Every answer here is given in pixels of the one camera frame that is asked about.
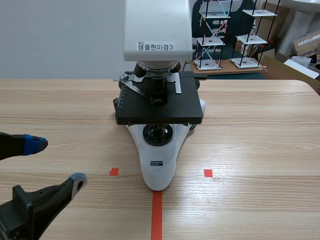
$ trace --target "white paper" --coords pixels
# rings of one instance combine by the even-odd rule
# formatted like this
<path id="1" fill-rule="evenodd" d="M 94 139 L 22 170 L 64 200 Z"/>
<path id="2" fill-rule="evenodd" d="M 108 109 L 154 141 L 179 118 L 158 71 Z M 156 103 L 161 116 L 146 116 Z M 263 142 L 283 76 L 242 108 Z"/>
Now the white paper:
<path id="1" fill-rule="evenodd" d="M 296 63 L 295 61 L 292 61 L 291 59 L 287 60 L 285 63 L 285 65 L 309 76 L 310 78 L 316 79 L 317 77 L 319 77 L 319 73 L 312 71 L 304 66 L 301 66 L 299 63 Z"/>

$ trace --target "microscope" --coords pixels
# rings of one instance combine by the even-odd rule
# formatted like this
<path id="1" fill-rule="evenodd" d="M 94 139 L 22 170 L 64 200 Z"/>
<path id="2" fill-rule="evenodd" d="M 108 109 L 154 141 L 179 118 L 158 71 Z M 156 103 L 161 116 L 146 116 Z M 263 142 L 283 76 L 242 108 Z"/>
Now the microscope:
<path id="1" fill-rule="evenodd" d="M 179 73 L 179 61 L 193 55 L 189 0 L 126 0 L 124 16 L 123 57 L 137 64 L 115 80 L 116 123 L 133 137 L 146 185 L 162 191 L 174 177 L 187 134 L 206 110 L 197 77 Z"/>

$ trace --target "red tape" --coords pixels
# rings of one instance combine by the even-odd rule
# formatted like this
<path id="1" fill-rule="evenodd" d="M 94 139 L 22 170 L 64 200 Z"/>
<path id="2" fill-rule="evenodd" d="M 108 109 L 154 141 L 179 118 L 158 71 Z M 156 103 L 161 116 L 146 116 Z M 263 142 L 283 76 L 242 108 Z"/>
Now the red tape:
<path id="1" fill-rule="evenodd" d="M 162 191 L 153 192 L 151 240 L 162 240 Z"/>
<path id="2" fill-rule="evenodd" d="M 206 177 L 206 178 L 213 178 L 213 177 L 214 177 L 214 174 L 213 174 L 212 170 L 211 170 L 211 169 L 205 169 L 205 170 L 204 170 L 204 177 Z"/>
<path id="3" fill-rule="evenodd" d="M 109 176 L 118 176 L 119 175 L 119 168 L 112 168 L 109 172 Z"/>

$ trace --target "black microscope stage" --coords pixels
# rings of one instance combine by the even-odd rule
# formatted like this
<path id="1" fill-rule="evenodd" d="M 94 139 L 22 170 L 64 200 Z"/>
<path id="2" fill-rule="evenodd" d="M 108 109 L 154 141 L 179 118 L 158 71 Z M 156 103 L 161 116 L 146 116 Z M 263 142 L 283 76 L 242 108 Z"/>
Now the black microscope stage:
<path id="1" fill-rule="evenodd" d="M 176 94 L 174 82 L 167 82 L 168 102 L 166 105 L 154 106 L 151 101 L 151 78 L 143 82 L 133 82 L 144 96 L 127 86 L 121 89 L 115 118 L 118 125 L 136 124 L 201 124 L 203 112 L 199 100 L 196 81 L 193 77 L 181 77 L 181 94 Z"/>

